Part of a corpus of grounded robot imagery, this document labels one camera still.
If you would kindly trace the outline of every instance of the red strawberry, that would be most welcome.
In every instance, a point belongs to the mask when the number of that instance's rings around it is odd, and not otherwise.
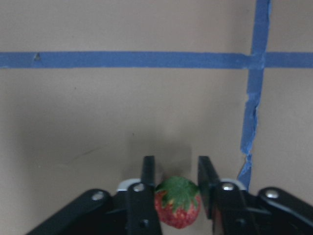
[[[159,219],[172,227],[191,225],[200,211],[198,186],[178,176],[163,181],[156,188],[155,208]]]

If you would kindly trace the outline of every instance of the blue painter's tape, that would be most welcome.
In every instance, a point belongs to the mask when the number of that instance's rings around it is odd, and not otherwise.
[[[264,67],[266,64],[266,48],[268,44],[269,15],[271,12],[270,0],[257,0],[255,9],[255,20],[253,28],[253,39],[251,49],[251,64],[249,70],[245,117],[243,123],[243,134],[241,139],[241,151],[246,155],[246,163],[238,176],[247,189],[250,186],[252,172],[251,149],[258,125],[258,107],[261,100]]]
[[[0,68],[195,68],[247,69],[250,57],[196,52],[2,52]]]
[[[307,52],[268,52],[267,68],[313,68],[313,53]]]

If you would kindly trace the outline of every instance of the beige surface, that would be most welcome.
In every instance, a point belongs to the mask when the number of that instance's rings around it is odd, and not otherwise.
[[[268,51],[312,52],[311,0],[273,0]]]
[[[249,54],[251,0],[1,0],[0,51]]]
[[[23,234],[90,188],[115,192],[155,155],[167,175],[196,180],[210,155],[235,178],[244,70],[0,70],[0,234]],[[207,234],[193,227],[164,234]]]
[[[313,204],[313,70],[267,70],[252,191],[281,187]]]

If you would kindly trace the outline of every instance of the green strawberry leaf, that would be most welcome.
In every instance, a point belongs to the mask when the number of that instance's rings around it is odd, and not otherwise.
[[[173,176],[157,186],[156,192],[165,191],[166,194],[162,198],[162,206],[166,207],[173,203],[173,213],[178,208],[188,211],[192,203],[198,208],[196,195],[199,194],[199,188],[190,180],[183,177]]]

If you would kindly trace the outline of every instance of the metal screw head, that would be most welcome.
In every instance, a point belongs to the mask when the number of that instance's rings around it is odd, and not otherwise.
[[[98,200],[101,200],[101,199],[103,199],[103,198],[104,198],[104,193],[103,193],[102,191],[96,192],[96,193],[91,197],[91,199],[92,199],[93,201],[98,201]]]
[[[269,189],[265,192],[265,196],[268,198],[278,198],[279,193],[276,190]]]
[[[225,191],[232,191],[232,190],[234,190],[234,185],[232,183],[224,183],[222,185],[222,188]]]
[[[145,186],[142,183],[140,183],[135,185],[133,189],[135,192],[141,192],[145,189]]]

